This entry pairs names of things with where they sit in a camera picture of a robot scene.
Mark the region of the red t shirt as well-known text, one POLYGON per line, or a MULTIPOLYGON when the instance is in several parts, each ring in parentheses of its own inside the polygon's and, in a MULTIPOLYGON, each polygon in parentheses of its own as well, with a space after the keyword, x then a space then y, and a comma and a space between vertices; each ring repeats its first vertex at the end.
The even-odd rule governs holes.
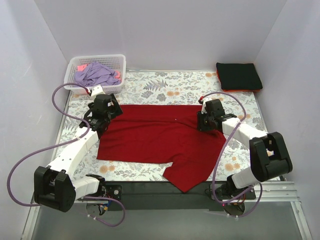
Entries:
POLYGON ((211 175, 226 138, 197 129, 198 105, 122 105, 99 142, 97 159, 171 163, 163 177, 186 193, 211 175))

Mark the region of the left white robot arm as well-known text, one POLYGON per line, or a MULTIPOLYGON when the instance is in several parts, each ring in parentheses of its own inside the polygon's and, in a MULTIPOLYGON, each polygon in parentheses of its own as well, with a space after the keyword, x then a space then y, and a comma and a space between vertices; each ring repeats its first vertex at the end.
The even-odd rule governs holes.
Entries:
POLYGON ((86 196, 101 200, 106 196, 104 178, 87 174, 73 180, 75 170, 87 152, 107 131, 112 119, 123 111, 114 94, 98 94, 84 115, 76 132, 76 141, 68 144, 48 166, 34 172, 34 201, 67 212, 74 202, 86 196))

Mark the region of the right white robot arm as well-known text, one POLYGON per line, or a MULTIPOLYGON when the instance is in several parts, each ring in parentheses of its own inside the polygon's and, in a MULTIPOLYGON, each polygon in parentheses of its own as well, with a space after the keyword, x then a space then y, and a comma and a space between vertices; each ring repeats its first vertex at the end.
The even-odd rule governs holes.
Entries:
POLYGON ((249 167, 227 177, 220 189, 237 199, 249 186, 262 183, 293 170, 293 164, 283 136, 268 133, 241 122, 234 114, 226 114, 219 99, 201 97, 202 108, 197 112, 197 129, 217 130, 242 143, 249 150, 249 167))

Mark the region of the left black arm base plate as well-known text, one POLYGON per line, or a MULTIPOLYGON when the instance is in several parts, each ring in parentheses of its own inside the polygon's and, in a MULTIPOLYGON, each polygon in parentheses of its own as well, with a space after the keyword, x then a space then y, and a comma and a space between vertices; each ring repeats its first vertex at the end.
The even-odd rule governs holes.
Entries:
POLYGON ((98 187, 96 193, 81 197, 79 200, 84 201, 120 201, 122 198, 123 187, 120 184, 102 184, 98 187))

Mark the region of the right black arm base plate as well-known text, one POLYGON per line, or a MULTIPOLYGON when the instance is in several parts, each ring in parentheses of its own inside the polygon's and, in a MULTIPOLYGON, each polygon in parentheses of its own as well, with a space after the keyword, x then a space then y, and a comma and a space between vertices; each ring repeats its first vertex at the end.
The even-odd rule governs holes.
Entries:
MULTIPOLYGON (((231 191, 227 189, 226 184, 216 184, 215 194, 218 200, 220 201, 227 201, 235 196, 242 193, 244 190, 248 189, 248 187, 241 188, 241 189, 235 189, 234 191, 231 191)), ((255 200, 256 199, 256 193, 254 189, 250 189, 245 194, 242 194, 241 196, 237 197, 235 200, 233 200, 230 203, 222 205, 223 210, 226 214, 232 215, 232 216, 242 216, 245 213, 246 207, 245 207, 245 201, 246 200, 255 200)))

